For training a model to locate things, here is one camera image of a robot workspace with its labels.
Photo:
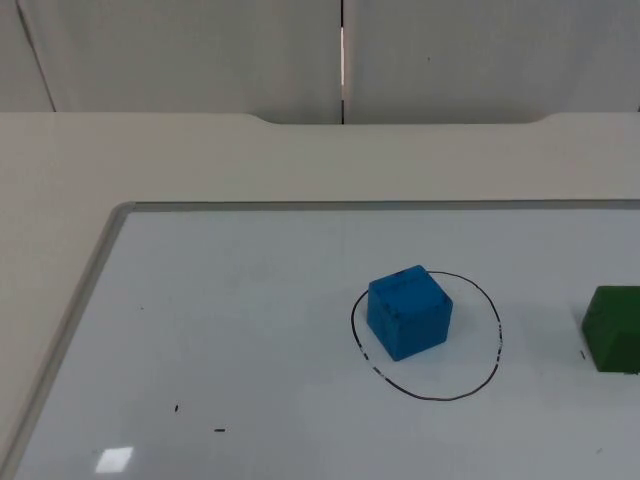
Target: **black marker mark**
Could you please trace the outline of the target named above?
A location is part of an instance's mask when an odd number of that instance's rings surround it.
[[[460,278],[461,280],[464,280],[465,282],[470,283],[471,285],[476,287],[478,290],[480,290],[482,295],[484,295],[484,297],[488,300],[489,305],[491,305],[491,309],[493,310],[493,313],[496,316],[496,321],[498,322],[498,354],[496,355],[496,363],[493,366],[493,369],[491,370],[491,373],[489,374],[489,376],[486,378],[486,380],[484,382],[482,382],[479,386],[477,386],[476,388],[474,388],[470,392],[462,393],[462,394],[456,395],[454,397],[427,397],[427,396],[423,396],[423,395],[418,395],[417,393],[413,393],[410,390],[407,390],[406,388],[401,387],[400,385],[395,383],[393,380],[391,380],[389,377],[387,377],[384,373],[382,373],[378,369],[378,367],[376,367],[375,365],[373,365],[371,363],[371,361],[369,360],[369,356],[367,355],[367,353],[364,351],[364,348],[362,347],[362,343],[360,342],[360,338],[358,337],[358,332],[356,332],[356,309],[358,308],[358,305],[360,304],[362,299],[367,296],[367,294],[369,293],[369,290],[365,290],[364,293],[362,295],[360,295],[360,297],[358,297],[358,299],[356,300],[356,303],[354,303],[353,308],[351,309],[351,333],[353,333],[353,338],[355,339],[356,344],[358,345],[358,348],[360,349],[360,353],[362,353],[362,355],[364,356],[365,360],[367,360],[367,362],[369,364],[371,364],[371,367],[373,368],[373,371],[376,372],[378,375],[380,375],[385,380],[385,382],[387,382],[393,388],[395,388],[396,390],[401,391],[405,395],[409,395],[410,397],[417,398],[418,400],[425,400],[425,401],[430,401],[430,402],[453,402],[454,400],[460,400],[462,398],[470,397],[471,395],[474,395],[474,394],[478,393],[480,390],[482,390],[484,387],[486,387],[491,380],[493,380],[493,377],[495,376],[496,372],[498,371],[498,366],[500,365],[500,357],[502,355],[502,345],[503,345],[503,340],[502,340],[502,321],[500,320],[500,315],[498,314],[498,310],[496,309],[496,306],[493,304],[493,300],[491,300],[491,297],[487,294],[487,292],[485,292],[482,288],[480,288],[480,286],[477,283],[475,283],[473,280],[470,280],[470,279],[468,279],[466,277],[463,277],[462,275],[458,275],[456,273],[449,273],[449,272],[443,272],[443,271],[438,271],[438,270],[427,270],[427,271],[430,274],[449,275],[450,277]]]

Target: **white table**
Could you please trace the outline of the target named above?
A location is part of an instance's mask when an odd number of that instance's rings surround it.
[[[0,115],[0,451],[119,203],[638,199],[639,134],[634,114],[395,127]]]

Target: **whiteboard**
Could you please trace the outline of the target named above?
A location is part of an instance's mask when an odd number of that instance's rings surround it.
[[[595,288],[640,284],[640,213],[606,204],[130,208],[19,479],[598,479],[640,471],[640,381],[598,373]],[[390,360],[368,282],[422,264],[446,343]]]

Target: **white wall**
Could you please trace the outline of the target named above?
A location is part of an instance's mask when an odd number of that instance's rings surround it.
[[[350,123],[640,105],[638,0],[345,0],[345,32]]]
[[[15,0],[0,0],[0,112],[47,112],[42,76]]]
[[[61,111],[340,121],[338,0],[20,0]]]

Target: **whiteboard frame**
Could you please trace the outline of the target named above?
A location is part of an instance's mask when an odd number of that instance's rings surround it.
[[[640,200],[515,200],[515,201],[376,201],[376,202],[125,202],[116,206],[107,220],[65,314],[49,346],[7,456],[0,465],[0,479],[12,479],[26,451],[49,392],[74,334],[93,295],[113,246],[134,212],[195,211],[341,211],[341,210],[639,210]]]

